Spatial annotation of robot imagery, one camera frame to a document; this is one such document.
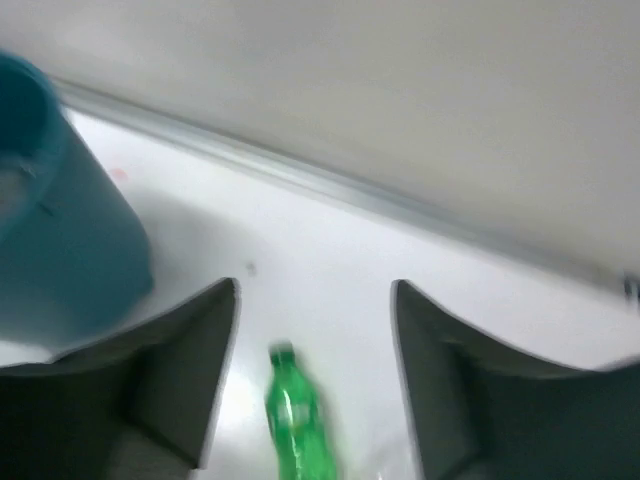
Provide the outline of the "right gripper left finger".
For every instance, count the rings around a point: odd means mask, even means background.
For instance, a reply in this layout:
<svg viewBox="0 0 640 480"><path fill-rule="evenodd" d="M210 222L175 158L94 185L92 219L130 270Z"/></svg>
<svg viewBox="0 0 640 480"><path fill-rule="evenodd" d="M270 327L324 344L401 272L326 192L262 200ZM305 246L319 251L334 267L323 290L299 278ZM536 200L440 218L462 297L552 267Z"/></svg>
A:
<svg viewBox="0 0 640 480"><path fill-rule="evenodd" d="M51 363L3 368L2 477L183 479L198 469L237 293L224 278Z"/></svg>

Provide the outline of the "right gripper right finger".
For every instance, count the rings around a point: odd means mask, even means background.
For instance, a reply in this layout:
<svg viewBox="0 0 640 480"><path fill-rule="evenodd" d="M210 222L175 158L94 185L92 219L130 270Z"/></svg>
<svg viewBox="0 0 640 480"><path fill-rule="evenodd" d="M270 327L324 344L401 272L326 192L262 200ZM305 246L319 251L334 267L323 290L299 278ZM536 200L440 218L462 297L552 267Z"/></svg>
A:
<svg viewBox="0 0 640 480"><path fill-rule="evenodd" d="M392 286L395 337L426 479L635 479L639 363L583 370L530 355Z"/></svg>

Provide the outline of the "green plastic bottle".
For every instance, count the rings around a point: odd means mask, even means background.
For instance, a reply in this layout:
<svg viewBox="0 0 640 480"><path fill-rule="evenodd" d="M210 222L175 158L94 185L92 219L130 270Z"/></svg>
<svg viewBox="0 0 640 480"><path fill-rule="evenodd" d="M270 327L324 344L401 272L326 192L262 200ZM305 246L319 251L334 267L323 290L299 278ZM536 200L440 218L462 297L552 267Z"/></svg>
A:
<svg viewBox="0 0 640 480"><path fill-rule="evenodd" d="M292 344L270 347L272 378L265 397L270 436L281 479L337 479L323 402Z"/></svg>

